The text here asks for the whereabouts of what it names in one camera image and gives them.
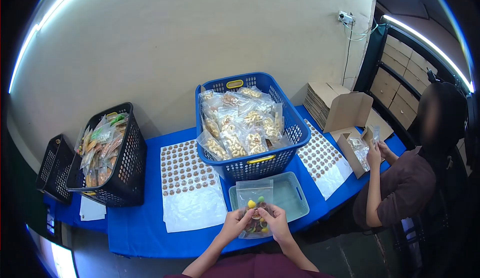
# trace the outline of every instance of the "wire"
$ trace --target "wire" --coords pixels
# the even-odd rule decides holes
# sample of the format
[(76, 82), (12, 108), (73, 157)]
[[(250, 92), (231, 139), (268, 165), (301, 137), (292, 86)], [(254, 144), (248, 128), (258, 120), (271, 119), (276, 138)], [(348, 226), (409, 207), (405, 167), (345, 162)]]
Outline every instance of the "wire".
[(345, 33), (345, 36), (347, 35), (346, 32), (345, 32), (345, 27), (350, 29), (350, 38), (347, 37), (347, 39), (349, 39), (350, 41), (362, 41), (362, 40), (366, 39), (369, 35), (371, 35), (375, 31), (375, 29), (377, 29), (378, 24), (375, 26), (374, 29), (372, 29), (368, 33), (355, 33), (356, 35), (364, 35), (362, 38), (359, 38), (359, 39), (352, 39), (353, 30), (350, 27), (348, 27), (346, 23), (343, 23), (343, 32)]
[(345, 71), (343, 71), (343, 80), (342, 80), (342, 86), (345, 82), (345, 73), (347, 72), (347, 65), (349, 64), (349, 55), (350, 55), (350, 44), (352, 43), (352, 33), (353, 33), (353, 30), (350, 29), (350, 38), (347, 37), (347, 39), (349, 39), (350, 41), (348, 42), (348, 49), (346, 50), (346, 62), (345, 62)]

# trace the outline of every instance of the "floor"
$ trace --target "floor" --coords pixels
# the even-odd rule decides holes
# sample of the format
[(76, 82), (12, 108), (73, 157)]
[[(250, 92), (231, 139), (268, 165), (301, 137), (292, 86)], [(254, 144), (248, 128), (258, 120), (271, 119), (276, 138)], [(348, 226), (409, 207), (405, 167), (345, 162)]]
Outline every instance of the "floor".
[[(321, 272), (336, 278), (402, 277), (389, 231), (378, 238), (350, 233), (316, 244), (307, 245), (300, 239), (297, 242)], [(380, 247), (384, 248), (385, 258)], [(180, 274), (193, 261), (121, 257), (109, 251), (106, 234), (80, 228), (72, 230), (72, 248), (79, 278), (158, 278)]]

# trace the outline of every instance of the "table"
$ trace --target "table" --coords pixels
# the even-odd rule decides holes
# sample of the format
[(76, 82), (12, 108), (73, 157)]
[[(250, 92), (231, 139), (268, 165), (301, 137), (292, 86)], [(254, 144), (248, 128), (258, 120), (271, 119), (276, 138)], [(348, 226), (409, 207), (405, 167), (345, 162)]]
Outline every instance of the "table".
[[(304, 119), (308, 119), (317, 130), (321, 131), (305, 107), (297, 106), (296, 109)], [(324, 137), (340, 151), (329, 133), (324, 134)], [(145, 203), (142, 206), (108, 208), (105, 220), (82, 222), (78, 215), (80, 209), (79, 196), (74, 194), (71, 206), (68, 208), (64, 206), (55, 208), (55, 217), (59, 221), (65, 220), (70, 225), (73, 223), (74, 226), (86, 229), (97, 231), (105, 229), (108, 233), (110, 251), (120, 255), (163, 258), (185, 258), (201, 255), (213, 238), (220, 232), (222, 226), (167, 233), (165, 223), (163, 222), (163, 203), (160, 191), (160, 148), (195, 138), (196, 128), (194, 127), (146, 140)], [(396, 135), (393, 135), (385, 142), (397, 155), (401, 155), (406, 149)], [(388, 167), (388, 163), (383, 162), (380, 171), (382, 172)], [(295, 173), (310, 207), (308, 215), (288, 224), (291, 232), (303, 229), (320, 218), (327, 219), (330, 210), (355, 195), (370, 178), (370, 173), (365, 174), (360, 179), (357, 179), (352, 173), (342, 186), (325, 201), (298, 156), (287, 166), (285, 172)], [(228, 184), (221, 179), (221, 185), (227, 209), (231, 211), (228, 189), (232, 184)], [(243, 249), (271, 240), (272, 237), (264, 239), (235, 239), (222, 252)]]

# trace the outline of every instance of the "sticker sheet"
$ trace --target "sticker sheet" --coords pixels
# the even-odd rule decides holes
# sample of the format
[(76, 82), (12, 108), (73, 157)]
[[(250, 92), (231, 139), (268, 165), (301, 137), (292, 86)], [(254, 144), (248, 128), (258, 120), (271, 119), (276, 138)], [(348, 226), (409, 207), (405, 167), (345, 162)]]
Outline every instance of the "sticker sheet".
[(353, 170), (345, 157), (308, 120), (304, 121), (311, 130), (311, 138), (297, 154), (327, 200)]
[(223, 224), (227, 207), (219, 174), (198, 157), (196, 140), (162, 147), (160, 171), (166, 232)]

